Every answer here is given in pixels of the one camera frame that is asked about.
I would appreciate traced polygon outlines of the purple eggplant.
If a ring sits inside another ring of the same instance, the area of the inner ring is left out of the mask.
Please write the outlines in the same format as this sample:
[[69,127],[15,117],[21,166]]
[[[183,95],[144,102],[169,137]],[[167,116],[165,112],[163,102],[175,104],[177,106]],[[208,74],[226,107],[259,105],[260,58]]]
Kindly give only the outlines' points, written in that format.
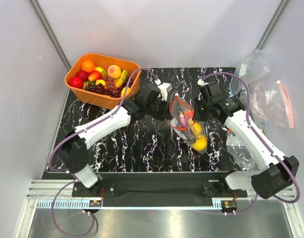
[[187,128],[188,122],[185,119],[185,116],[182,111],[179,112],[179,124],[181,128]]

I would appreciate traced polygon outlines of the clear zip bag orange zipper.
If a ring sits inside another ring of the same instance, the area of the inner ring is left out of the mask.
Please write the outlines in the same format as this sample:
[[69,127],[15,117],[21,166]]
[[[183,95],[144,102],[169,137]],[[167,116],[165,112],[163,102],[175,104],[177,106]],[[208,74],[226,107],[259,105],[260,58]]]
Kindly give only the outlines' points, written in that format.
[[[196,121],[194,118],[187,120],[188,127],[187,128],[181,128],[179,124],[179,112],[182,111],[183,113],[187,110],[194,111],[194,109],[181,97],[179,97],[179,94],[176,93],[175,97],[170,105],[170,113],[172,116],[172,119],[167,121],[167,124],[174,129],[174,131],[178,134],[178,136],[188,145],[192,148],[192,144],[195,143],[196,137],[198,135],[194,135],[190,130],[189,126]],[[201,135],[204,135],[206,138],[206,131],[203,125],[203,122],[197,122],[202,126],[202,133]],[[197,151],[201,154],[204,154],[207,151],[207,148],[203,151]]]

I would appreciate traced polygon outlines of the yellow lemon large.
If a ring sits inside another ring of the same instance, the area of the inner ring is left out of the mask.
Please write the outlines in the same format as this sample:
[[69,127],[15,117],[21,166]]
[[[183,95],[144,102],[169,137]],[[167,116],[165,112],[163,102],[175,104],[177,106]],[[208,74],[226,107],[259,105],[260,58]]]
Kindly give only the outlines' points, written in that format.
[[204,135],[198,135],[195,143],[192,144],[192,148],[197,151],[203,151],[207,148],[207,138]]

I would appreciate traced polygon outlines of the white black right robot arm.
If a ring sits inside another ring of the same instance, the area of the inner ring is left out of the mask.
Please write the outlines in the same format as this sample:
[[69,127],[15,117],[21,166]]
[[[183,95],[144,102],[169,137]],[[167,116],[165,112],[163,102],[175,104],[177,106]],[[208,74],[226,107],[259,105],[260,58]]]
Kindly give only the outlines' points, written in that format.
[[229,97],[217,82],[198,82],[198,89],[194,120],[218,119],[239,138],[258,167],[256,171],[229,173],[218,184],[220,194],[227,197],[238,189],[252,190],[269,199],[291,186],[299,167],[297,158],[287,157],[277,149],[255,125],[240,100]]

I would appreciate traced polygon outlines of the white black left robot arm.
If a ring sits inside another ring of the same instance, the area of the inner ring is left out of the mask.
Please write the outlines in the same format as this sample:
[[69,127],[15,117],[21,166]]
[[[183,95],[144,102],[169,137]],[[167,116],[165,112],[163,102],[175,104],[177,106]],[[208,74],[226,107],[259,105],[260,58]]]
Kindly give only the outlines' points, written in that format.
[[168,94],[171,89],[170,83],[143,86],[137,94],[123,99],[107,114],[64,132],[56,155],[66,170],[82,183],[89,196],[96,196],[101,187],[99,177],[89,165],[88,150],[100,139],[146,115],[160,121],[170,120]]

